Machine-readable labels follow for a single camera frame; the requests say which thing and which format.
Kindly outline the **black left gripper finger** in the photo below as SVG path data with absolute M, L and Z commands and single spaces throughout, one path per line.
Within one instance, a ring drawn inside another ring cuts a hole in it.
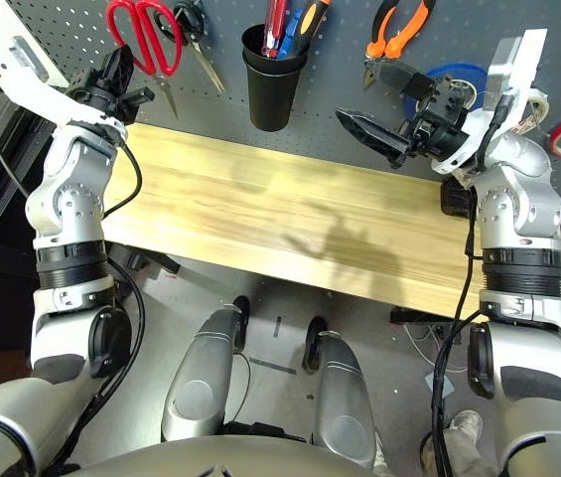
M 128 45 L 123 45 L 103 60 L 103 88 L 108 92 L 125 92 L 134 71 L 134 57 Z
M 141 104 L 151 102 L 155 93 L 147 86 L 128 91 L 118 98 L 118 103 L 125 107 L 139 107 Z

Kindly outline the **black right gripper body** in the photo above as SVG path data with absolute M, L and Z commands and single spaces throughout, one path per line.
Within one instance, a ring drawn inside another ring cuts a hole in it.
M 408 153 L 437 160 L 454 154 L 468 138 L 462 130 L 468 114 L 465 102 L 469 95 L 465 90 L 453 86 L 450 76 L 431 79 L 414 74 L 403 92 L 419 106 L 401 129 L 410 142 Z

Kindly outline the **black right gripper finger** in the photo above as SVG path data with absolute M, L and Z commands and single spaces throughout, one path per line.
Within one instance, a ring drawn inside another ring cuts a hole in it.
M 434 90 L 433 79 L 403 63 L 383 63 L 377 69 L 378 78 L 398 93 L 424 98 Z
M 407 160 L 411 141 L 361 111 L 337 108 L 336 118 L 359 143 L 384 156 L 391 168 L 400 168 Z

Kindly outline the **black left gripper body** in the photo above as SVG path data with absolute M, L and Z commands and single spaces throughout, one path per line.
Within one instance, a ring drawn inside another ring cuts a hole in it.
M 124 124 L 132 124 L 136 118 L 136 107 L 128 99 L 123 99 L 132 73 L 132 70 L 127 69 L 112 72 L 84 69 L 70 80 L 67 96 L 113 116 Z

